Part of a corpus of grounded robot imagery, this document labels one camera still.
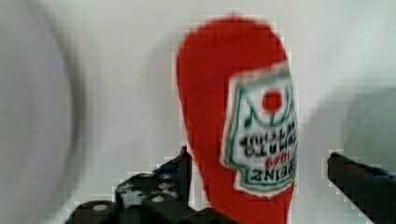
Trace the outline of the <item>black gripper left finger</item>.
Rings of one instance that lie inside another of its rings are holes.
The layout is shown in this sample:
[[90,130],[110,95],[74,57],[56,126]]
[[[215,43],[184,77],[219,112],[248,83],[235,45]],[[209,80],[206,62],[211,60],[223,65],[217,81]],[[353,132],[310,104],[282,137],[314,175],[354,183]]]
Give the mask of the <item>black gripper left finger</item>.
[[172,160],[149,173],[139,173],[115,188],[116,202],[124,209],[139,206],[145,199],[170,197],[187,203],[191,189],[192,157],[184,146]]

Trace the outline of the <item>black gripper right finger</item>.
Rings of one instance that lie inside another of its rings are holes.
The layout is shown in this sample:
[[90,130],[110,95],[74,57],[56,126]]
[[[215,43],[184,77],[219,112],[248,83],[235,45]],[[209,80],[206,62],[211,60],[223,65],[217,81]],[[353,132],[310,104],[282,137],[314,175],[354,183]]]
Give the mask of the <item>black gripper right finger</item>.
[[395,176],[339,153],[327,159],[328,179],[374,224],[395,224]]

